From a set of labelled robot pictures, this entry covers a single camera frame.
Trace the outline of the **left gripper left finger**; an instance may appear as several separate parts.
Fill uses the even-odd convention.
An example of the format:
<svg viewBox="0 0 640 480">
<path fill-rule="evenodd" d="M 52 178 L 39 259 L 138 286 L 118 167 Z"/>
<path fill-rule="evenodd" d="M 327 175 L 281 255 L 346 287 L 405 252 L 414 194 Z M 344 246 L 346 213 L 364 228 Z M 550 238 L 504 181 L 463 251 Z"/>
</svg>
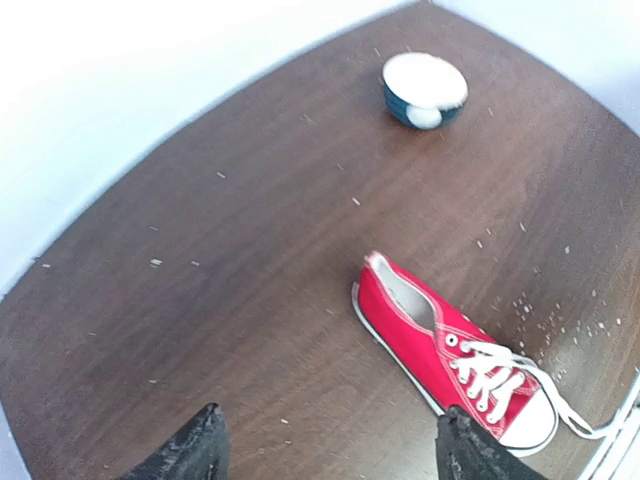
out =
<svg viewBox="0 0 640 480">
<path fill-rule="evenodd" d="M 212 480 L 228 479 L 231 441 L 217 403 L 208 403 L 125 479 Z"/>
</svg>

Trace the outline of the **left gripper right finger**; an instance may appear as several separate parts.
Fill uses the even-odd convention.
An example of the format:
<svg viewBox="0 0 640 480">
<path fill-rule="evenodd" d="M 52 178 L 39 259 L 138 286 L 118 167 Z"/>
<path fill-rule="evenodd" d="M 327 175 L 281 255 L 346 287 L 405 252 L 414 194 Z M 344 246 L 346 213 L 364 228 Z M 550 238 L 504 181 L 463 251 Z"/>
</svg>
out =
<svg viewBox="0 0 640 480">
<path fill-rule="evenodd" d="M 440 480 L 544 480 L 504 448 L 460 406 L 438 418 L 436 463 Z"/>
</svg>

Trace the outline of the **white shoelace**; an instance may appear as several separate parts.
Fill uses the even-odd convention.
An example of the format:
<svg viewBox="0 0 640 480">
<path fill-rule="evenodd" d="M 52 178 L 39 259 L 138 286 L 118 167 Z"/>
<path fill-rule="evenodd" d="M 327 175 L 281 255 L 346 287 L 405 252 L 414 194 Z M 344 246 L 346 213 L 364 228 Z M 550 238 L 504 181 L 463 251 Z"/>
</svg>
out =
<svg viewBox="0 0 640 480">
<path fill-rule="evenodd" d="M 627 423 L 621 407 L 605 425 L 591 426 L 560 394 L 554 380 L 532 360 L 495 343 L 463 340 L 449 367 L 465 405 L 501 445 L 520 453 L 542 449 L 565 423 L 587 440 L 614 437 Z"/>
</svg>

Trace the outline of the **red canvas sneaker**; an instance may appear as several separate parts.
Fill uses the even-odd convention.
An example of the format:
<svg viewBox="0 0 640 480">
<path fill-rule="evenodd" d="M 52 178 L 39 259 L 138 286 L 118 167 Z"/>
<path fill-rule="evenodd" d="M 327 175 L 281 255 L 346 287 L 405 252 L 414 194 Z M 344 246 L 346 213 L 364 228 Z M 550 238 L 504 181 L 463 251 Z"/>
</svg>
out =
<svg viewBox="0 0 640 480">
<path fill-rule="evenodd" d="M 449 361 L 461 355 L 459 343 L 463 340 L 497 344 L 489 335 L 431 287 L 379 252 L 366 256 L 360 277 L 352 286 L 352 304 L 360 322 L 436 414 L 443 415 L 457 405 L 478 422 L 465 405 Z M 487 431 L 499 442 L 497 428 Z M 519 457 L 542 450 L 520 453 L 507 449 Z"/>
</svg>

